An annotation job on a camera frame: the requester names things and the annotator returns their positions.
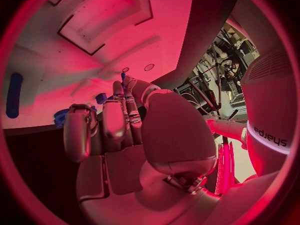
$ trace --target machine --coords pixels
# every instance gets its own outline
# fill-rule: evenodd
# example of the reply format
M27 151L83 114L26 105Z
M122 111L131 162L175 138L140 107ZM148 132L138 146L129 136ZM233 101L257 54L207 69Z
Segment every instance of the machine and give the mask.
M264 14L251 0L232 0L222 22L228 18L260 53L240 83L248 121L202 115L171 91L216 35L209 31L203 39L202 54L189 46L195 1L28 0L3 35L0 59L9 65L1 74L2 126L48 126L55 112L70 106L65 159L79 164L76 199L91 224L263 224L278 216L283 222L297 208L279 210L290 192L297 198L299 182L300 83L292 29L284 29L269 0L253 0ZM167 9L176 3L177 9ZM98 16L95 8L105 12ZM95 103L100 93L112 99ZM143 120L139 105L146 108ZM225 139L217 151L214 133L242 142L255 177L234 181L232 146ZM38 224L65 224L28 188L1 136L0 167L16 200ZM219 192L213 193L206 184L216 169Z

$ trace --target blue handle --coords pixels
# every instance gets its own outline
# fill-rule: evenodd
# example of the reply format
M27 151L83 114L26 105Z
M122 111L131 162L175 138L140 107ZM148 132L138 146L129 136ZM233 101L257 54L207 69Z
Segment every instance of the blue handle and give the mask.
M15 119L19 116L20 93L23 77L19 73L13 73L10 78L10 84L6 100L6 115L10 119Z

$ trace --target vent grille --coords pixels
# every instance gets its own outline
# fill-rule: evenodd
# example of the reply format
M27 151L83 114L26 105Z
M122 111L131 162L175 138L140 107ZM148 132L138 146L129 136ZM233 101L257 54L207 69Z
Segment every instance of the vent grille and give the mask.
M249 74L249 80L261 79L269 75L282 73L291 68L287 53L284 50L273 52L271 55L257 61Z

